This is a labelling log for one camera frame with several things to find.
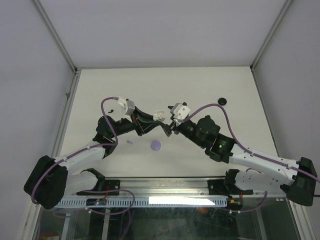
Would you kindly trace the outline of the white earbud case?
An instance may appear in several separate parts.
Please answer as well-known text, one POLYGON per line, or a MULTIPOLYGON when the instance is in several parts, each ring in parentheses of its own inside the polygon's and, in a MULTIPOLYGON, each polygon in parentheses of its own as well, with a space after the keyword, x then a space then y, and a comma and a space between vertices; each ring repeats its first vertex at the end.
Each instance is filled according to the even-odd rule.
POLYGON ((152 115, 154 121, 163 122, 166 119, 166 113, 164 111, 155 111, 152 115))

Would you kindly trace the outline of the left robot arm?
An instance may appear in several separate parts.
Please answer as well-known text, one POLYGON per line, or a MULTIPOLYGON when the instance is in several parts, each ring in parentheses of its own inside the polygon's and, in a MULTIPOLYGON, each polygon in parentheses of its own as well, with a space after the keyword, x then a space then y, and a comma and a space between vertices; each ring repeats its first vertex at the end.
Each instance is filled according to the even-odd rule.
POLYGON ((34 204, 46 210, 55 207, 65 196, 87 190, 100 194, 105 188, 105 177, 88 165, 111 155, 118 145, 118 136, 132 131, 142 136, 156 127, 161 127, 167 136, 171 134, 168 124, 138 108, 120 120, 104 115, 98 120, 96 135, 86 146, 55 158, 42 156, 23 190, 34 204))

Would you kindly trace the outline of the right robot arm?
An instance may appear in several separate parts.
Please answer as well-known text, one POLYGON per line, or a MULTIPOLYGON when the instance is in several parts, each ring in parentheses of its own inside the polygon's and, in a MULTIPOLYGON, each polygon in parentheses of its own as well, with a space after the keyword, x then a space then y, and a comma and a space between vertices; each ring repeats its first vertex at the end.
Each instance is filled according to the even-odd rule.
POLYGON ((290 201, 311 207, 313 205, 316 184, 319 178, 312 160, 301 157, 299 160, 274 157, 242 145, 233 134, 227 137, 220 133, 220 127, 209 115, 197 123, 192 117, 211 107, 207 104, 191 112, 186 103, 169 106, 171 113, 170 130, 182 134, 205 154, 220 163, 233 164, 253 169, 249 175, 245 171, 229 169, 224 178, 223 187, 230 194, 239 191, 261 190, 264 192, 280 189, 290 201))

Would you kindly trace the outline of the purple earbud case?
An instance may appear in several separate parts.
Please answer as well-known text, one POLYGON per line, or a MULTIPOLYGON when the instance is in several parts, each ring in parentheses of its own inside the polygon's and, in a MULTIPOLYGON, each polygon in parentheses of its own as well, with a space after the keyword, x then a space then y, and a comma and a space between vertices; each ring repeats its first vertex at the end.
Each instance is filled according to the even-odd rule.
POLYGON ((151 142, 150 147, 151 147, 151 149, 152 149, 153 151, 159 151, 159 150, 161 149, 161 147, 162 147, 162 144, 161 144, 161 142, 158 141, 158 140, 153 140, 153 141, 151 142))

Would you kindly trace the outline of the black earbud case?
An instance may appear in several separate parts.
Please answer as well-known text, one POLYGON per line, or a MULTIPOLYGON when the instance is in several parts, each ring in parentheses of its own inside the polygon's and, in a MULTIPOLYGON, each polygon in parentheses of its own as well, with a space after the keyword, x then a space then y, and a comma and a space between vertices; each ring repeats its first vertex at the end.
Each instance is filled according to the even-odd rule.
POLYGON ((225 106, 227 104, 227 99, 224 97, 220 97, 217 102, 219 105, 225 106))

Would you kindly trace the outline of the aluminium front rail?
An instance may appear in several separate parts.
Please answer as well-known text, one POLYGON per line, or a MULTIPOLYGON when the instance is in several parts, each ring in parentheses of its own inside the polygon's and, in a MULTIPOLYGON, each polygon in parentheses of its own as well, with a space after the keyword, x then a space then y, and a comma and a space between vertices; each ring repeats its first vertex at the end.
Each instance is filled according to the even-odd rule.
POLYGON ((150 196, 239 198, 235 191, 224 190, 219 177, 107 177, 119 182, 115 189, 125 189, 138 198, 150 196))

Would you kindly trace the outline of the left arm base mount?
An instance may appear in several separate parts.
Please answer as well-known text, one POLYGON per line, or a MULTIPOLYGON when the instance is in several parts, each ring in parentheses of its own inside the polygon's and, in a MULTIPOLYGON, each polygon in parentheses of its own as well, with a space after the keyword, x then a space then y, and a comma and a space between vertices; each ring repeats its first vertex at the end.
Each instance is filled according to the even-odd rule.
POLYGON ((82 170, 79 174, 74 175, 80 177, 75 180, 75 190, 79 190, 75 194, 77 196, 100 196, 111 191, 109 196, 118 196, 121 188, 119 179, 109 179, 94 168, 82 170))

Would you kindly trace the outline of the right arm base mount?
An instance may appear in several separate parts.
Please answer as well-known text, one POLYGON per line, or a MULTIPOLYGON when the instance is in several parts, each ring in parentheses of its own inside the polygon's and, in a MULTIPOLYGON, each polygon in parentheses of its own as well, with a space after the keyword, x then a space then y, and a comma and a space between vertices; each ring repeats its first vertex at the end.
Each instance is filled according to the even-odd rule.
POLYGON ((233 195, 253 195, 252 189, 242 190, 236 186, 236 176, 239 172, 238 169, 230 169, 222 179, 207 180, 209 195, 223 195, 229 198, 233 195))

